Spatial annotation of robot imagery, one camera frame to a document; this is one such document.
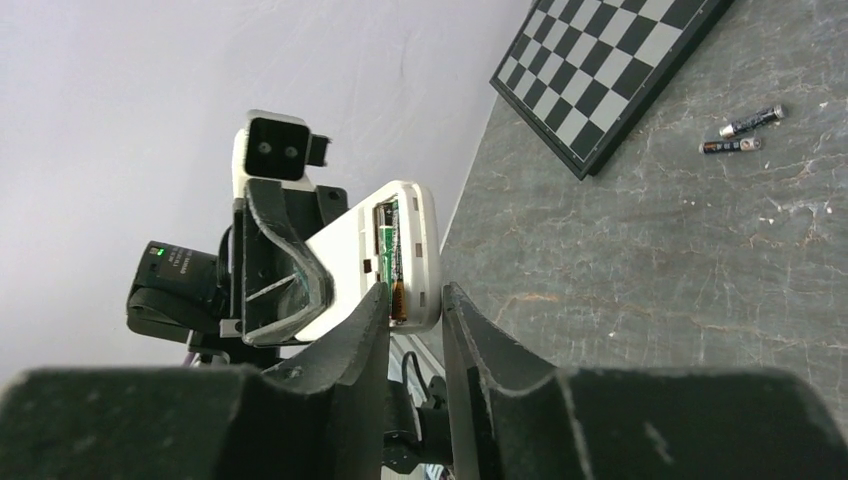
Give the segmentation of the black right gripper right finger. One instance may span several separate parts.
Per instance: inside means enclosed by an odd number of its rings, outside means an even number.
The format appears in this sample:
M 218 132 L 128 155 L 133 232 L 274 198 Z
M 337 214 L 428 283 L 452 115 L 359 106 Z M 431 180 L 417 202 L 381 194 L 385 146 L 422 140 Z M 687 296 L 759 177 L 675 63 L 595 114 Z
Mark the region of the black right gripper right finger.
M 774 368 L 558 367 L 442 293 L 460 479 L 843 479 L 826 405 Z

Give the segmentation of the white remote with dark buttons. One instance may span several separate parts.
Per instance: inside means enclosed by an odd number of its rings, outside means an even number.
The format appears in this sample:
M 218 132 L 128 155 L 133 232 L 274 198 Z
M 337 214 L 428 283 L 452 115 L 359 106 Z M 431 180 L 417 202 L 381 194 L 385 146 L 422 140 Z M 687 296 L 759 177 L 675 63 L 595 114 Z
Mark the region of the white remote with dark buttons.
M 385 184 L 306 241 L 333 281 L 333 300 L 298 331 L 312 342 L 348 317 L 376 284 L 389 291 L 390 330 L 432 329 L 441 315 L 442 272 L 433 196 L 411 181 Z

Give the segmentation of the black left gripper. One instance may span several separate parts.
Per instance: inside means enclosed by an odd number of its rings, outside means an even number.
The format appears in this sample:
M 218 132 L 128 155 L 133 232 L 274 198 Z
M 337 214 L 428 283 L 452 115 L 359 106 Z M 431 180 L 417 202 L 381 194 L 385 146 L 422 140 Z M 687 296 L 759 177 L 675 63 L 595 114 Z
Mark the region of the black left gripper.
M 233 205 L 230 317 L 244 342 L 283 345 L 334 299 L 332 275 L 307 241 L 348 211 L 347 192 L 250 179 Z

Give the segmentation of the black silver battery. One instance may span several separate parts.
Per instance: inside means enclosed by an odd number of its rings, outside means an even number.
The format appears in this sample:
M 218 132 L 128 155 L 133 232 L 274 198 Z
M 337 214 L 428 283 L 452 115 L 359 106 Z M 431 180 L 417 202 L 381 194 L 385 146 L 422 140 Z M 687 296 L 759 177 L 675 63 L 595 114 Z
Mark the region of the black silver battery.
M 718 131 L 721 138 L 729 139 L 741 134 L 751 132 L 761 126 L 778 120 L 787 115 L 787 109 L 783 104 L 775 104 L 742 118 L 735 119 Z

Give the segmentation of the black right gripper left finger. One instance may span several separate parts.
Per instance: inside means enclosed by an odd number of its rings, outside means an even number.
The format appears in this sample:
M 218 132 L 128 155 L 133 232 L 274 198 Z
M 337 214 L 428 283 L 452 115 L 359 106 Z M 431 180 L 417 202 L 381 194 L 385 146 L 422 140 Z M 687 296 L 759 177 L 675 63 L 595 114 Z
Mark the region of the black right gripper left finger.
M 1 391 L 5 479 L 377 479 L 389 293 L 271 368 L 41 368 Z

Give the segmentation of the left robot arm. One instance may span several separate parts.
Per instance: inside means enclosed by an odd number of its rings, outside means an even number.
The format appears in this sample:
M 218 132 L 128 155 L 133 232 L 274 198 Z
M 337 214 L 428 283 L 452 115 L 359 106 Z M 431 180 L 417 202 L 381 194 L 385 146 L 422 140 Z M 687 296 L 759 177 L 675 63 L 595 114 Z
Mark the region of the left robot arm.
M 128 328 L 185 343 L 205 364 L 271 366 L 333 298 L 332 276 L 306 242 L 348 209 L 342 188 L 248 181 L 217 253 L 148 243 L 126 301 Z

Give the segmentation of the black white chessboard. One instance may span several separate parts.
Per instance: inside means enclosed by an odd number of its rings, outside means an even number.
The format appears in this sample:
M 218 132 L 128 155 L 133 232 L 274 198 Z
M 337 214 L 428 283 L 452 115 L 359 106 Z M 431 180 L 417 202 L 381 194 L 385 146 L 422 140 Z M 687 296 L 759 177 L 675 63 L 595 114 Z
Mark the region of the black white chessboard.
M 603 168 L 730 6 L 536 1 L 490 83 L 584 179 Z

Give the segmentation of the black grey battery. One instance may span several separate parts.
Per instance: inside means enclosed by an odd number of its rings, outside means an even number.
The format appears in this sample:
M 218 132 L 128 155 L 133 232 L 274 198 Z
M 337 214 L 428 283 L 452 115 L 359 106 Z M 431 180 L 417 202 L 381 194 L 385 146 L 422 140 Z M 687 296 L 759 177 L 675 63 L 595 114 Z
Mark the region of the black grey battery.
M 717 140 L 701 143 L 698 147 L 698 151 L 704 155 L 733 152 L 752 152 L 760 150 L 762 144 L 762 139 L 759 137 L 747 137 L 732 140 Z

